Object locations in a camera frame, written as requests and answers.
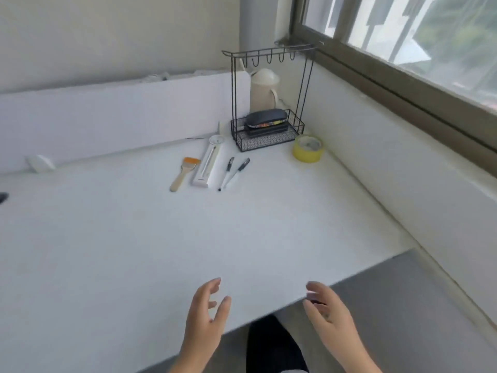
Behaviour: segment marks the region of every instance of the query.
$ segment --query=wooden handle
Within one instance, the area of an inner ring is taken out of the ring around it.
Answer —
[[[178,190],[179,186],[181,186],[181,183],[183,182],[183,179],[185,178],[185,175],[188,172],[190,172],[190,171],[191,171],[191,169],[181,168],[181,172],[176,177],[176,179],[174,180],[174,182],[171,184],[171,187],[169,188],[169,190],[171,192],[176,192]]]

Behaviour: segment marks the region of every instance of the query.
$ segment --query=hand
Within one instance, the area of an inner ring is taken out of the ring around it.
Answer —
[[[304,308],[321,341],[347,373],[380,372],[369,357],[340,297],[320,282],[308,282]]]
[[[209,317],[208,309],[217,304],[216,301],[209,301],[209,297],[219,290],[220,283],[221,278],[206,282],[193,296],[186,319],[183,345],[171,371],[201,373],[217,349],[231,307],[231,298],[226,296],[214,319]]]

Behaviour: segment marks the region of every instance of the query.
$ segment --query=window frame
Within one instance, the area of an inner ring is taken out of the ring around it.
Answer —
[[[496,114],[346,44],[362,0],[344,0],[333,38],[303,24],[308,1],[294,0],[290,43],[315,44],[317,63],[497,177]]]

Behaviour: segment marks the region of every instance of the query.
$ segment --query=wire basket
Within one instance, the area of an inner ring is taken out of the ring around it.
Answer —
[[[305,126],[302,120],[292,110],[285,111],[287,114],[286,121],[289,124],[288,130],[266,136],[250,137],[245,131],[245,118],[232,120],[231,135],[240,152],[248,152],[249,150],[293,141],[295,137],[304,133]]]
[[[312,44],[302,44],[295,46],[279,46],[266,49],[254,49],[251,51],[243,52],[228,52],[223,51],[225,56],[231,58],[231,106],[232,106],[232,120],[231,120],[231,135],[236,142],[241,152],[254,150],[258,148],[269,147],[271,145],[286,143],[295,140],[295,137],[304,132],[304,124],[302,122],[302,111],[307,97],[307,90],[309,89],[309,81],[314,66],[314,51],[316,47]],[[277,57],[278,62],[283,62],[285,57],[289,57],[291,61],[295,60],[297,53],[304,55],[304,70],[302,73],[302,81],[300,82],[299,96],[295,112],[288,109],[286,110],[286,121],[288,122],[288,130],[284,132],[274,133],[270,135],[251,137],[245,131],[245,117],[238,117],[237,110],[237,62],[241,61],[241,66],[247,68],[249,59],[252,65],[257,67],[261,62],[270,64],[273,58]]]

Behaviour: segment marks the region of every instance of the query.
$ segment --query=desk surface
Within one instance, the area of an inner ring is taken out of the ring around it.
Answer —
[[[134,373],[173,356],[191,297],[221,276],[226,331],[413,245],[329,154],[224,144],[211,189],[169,186],[206,140],[0,176],[0,370]],[[251,163],[217,192],[226,163]]]

